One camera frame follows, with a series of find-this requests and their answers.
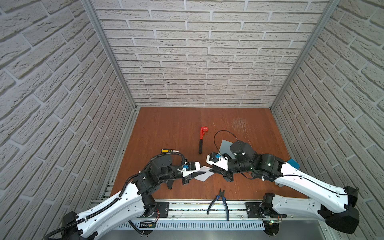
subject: pliers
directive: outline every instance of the pliers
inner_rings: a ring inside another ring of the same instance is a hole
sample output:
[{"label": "pliers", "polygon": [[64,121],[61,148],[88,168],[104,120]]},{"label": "pliers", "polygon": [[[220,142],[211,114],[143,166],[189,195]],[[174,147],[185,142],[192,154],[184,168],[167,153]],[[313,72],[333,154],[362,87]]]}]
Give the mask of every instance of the pliers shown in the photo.
[{"label": "pliers", "polygon": [[209,211],[211,210],[212,205],[216,202],[217,199],[219,199],[221,197],[223,199],[223,203],[224,203],[224,206],[225,206],[225,211],[227,212],[227,221],[229,221],[229,209],[228,209],[227,202],[225,201],[226,197],[224,197],[224,192],[225,192],[225,190],[221,191],[221,189],[220,189],[219,194],[216,195],[216,198],[214,200],[212,200],[211,204],[209,204],[209,207],[208,207],[208,210],[207,210],[207,215],[209,214]]}]

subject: black cable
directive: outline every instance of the black cable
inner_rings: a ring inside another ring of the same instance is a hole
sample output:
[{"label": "black cable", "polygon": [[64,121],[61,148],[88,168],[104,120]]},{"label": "black cable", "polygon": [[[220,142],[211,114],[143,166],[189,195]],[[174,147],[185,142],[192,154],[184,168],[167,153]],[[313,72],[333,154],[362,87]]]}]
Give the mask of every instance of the black cable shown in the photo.
[{"label": "black cable", "polygon": [[262,219],[262,221],[263,221],[263,224],[264,224],[264,220],[263,220],[263,217],[262,217],[262,208],[259,206],[259,215],[260,215],[260,218]]},{"label": "black cable", "polygon": [[241,172],[241,175],[243,175],[246,179],[249,179],[249,180],[254,180],[256,179],[256,177],[253,177],[251,174],[249,174],[252,178],[249,178],[247,177],[246,175],[244,175],[244,173]]},{"label": "black cable", "polygon": [[159,213],[159,210],[157,208],[156,208],[156,211],[154,211],[154,213],[156,213],[155,221],[150,221],[150,220],[141,221],[140,224],[145,224],[145,225],[156,224],[160,218],[160,213]]},{"label": "black cable", "polygon": [[137,177],[138,174],[135,174],[135,175],[132,175],[130,176],[124,183],[122,189],[121,189],[121,192],[119,193],[119,197],[121,198],[121,196],[124,194],[124,191],[125,191],[125,188],[127,187],[128,183],[130,182],[131,179],[134,179],[135,177]]},{"label": "black cable", "polygon": [[219,132],[229,132],[230,134],[232,134],[232,135],[236,138],[237,142],[239,143],[239,146],[240,146],[241,151],[244,152],[244,151],[243,151],[243,148],[241,147],[241,144],[240,144],[239,139],[237,139],[237,137],[236,137],[233,133],[231,133],[231,132],[228,131],[228,130],[219,130],[219,131],[217,131],[217,132],[215,133],[215,135],[214,135],[214,144],[215,144],[215,147],[216,147],[216,149],[218,150],[219,153],[220,153],[220,150],[218,149],[218,147],[217,147],[217,145],[216,145],[216,142],[215,142],[215,137],[216,137],[216,135],[217,135]]},{"label": "black cable", "polygon": [[[243,148],[241,147],[241,144],[240,144],[239,139],[237,139],[237,137],[236,137],[233,133],[231,133],[231,132],[228,131],[228,130],[219,130],[219,131],[217,131],[217,132],[215,133],[215,135],[214,135],[214,144],[215,144],[215,147],[216,147],[216,149],[217,149],[217,151],[218,151],[219,153],[220,153],[220,150],[218,149],[218,147],[217,147],[217,145],[216,145],[216,141],[215,141],[216,134],[218,134],[219,132],[229,132],[230,134],[232,134],[232,135],[236,138],[237,142],[239,143],[239,146],[240,146],[241,151],[244,152]],[[249,179],[249,180],[254,180],[254,179],[256,179],[255,176],[252,176],[252,175],[250,175],[249,173],[248,173],[248,174],[249,174],[252,178],[246,177],[243,173],[241,173],[241,174],[242,174],[246,179]]]},{"label": "black cable", "polygon": [[133,229],[138,232],[138,234],[142,235],[142,236],[146,236],[146,235],[149,235],[151,232],[153,232],[153,230],[143,230],[143,231],[140,231],[133,223],[131,220],[128,221],[129,224],[133,227]]},{"label": "black cable", "polygon": [[335,191],[332,191],[331,189],[328,189],[328,188],[326,188],[326,187],[324,187],[324,186],[322,186],[322,185],[320,185],[320,184],[318,184],[318,183],[312,181],[311,179],[308,179],[308,178],[303,177],[303,176],[300,176],[300,175],[288,174],[288,175],[282,175],[282,176],[278,176],[278,177],[271,177],[271,178],[264,178],[264,179],[265,179],[265,180],[270,180],[270,179],[276,180],[276,178],[279,178],[279,177],[299,177],[299,178],[306,179],[306,180],[308,180],[308,181],[310,181],[310,182],[316,184],[317,186],[322,187],[322,188],[324,188],[324,189],[326,189],[326,190],[328,190],[328,191],[330,191],[330,192],[332,192],[332,193],[335,193],[335,194],[338,194],[338,195],[341,195],[341,196],[349,196],[349,195],[352,195],[352,194],[339,194],[339,193],[337,193],[337,192],[335,192]]}]

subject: white paper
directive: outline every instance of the white paper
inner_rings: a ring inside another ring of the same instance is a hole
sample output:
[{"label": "white paper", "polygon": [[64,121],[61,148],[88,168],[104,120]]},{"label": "white paper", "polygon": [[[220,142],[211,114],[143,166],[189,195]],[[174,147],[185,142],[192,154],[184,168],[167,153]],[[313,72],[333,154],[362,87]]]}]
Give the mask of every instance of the white paper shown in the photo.
[{"label": "white paper", "polygon": [[207,180],[210,176],[212,176],[213,174],[215,174],[214,172],[210,172],[211,168],[210,167],[206,167],[206,166],[202,166],[200,167],[200,171],[203,171],[205,172],[204,174],[201,174],[197,177],[194,177],[194,179],[197,179],[197,180],[200,180],[202,182],[205,182],[205,180]]}]

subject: blue block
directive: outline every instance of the blue block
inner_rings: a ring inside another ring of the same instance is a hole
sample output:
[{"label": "blue block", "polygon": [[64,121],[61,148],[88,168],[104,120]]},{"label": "blue block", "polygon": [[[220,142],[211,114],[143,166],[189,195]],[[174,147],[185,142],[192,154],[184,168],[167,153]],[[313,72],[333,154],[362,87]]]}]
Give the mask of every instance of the blue block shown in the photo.
[{"label": "blue block", "polygon": [[292,167],[296,168],[296,169],[299,169],[300,168],[300,164],[298,164],[294,159],[290,159],[287,161],[287,163],[289,163]]}]

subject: screwdriver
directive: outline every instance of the screwdriver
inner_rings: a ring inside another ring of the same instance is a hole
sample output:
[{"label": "screwdriver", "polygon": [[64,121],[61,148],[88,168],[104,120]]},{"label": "screwdriver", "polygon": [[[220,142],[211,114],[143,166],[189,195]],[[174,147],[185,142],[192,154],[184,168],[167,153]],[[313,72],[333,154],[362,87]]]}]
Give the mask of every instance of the screwdriver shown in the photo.
[{"label": "screwdriver", "polygon": [[161,149],[161,152],[178,152],[178,150],[163,148],[163,149]]}]

